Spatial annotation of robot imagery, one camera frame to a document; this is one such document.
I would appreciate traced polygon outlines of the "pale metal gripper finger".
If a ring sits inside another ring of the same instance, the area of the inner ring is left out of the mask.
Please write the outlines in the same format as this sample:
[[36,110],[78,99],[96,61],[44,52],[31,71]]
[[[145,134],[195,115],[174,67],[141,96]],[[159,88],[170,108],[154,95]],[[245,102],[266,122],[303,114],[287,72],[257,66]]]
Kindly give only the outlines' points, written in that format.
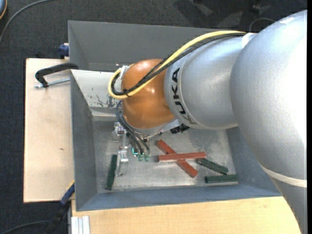
[[125,128],[121,125],[120,122],[114,122],[113,131],[112,131],[112,139],[114,142],[123,141],[125,137]]
[[128,164],[128,147],[124,146],[118,151],[117,155],[117,176],[126,175]]

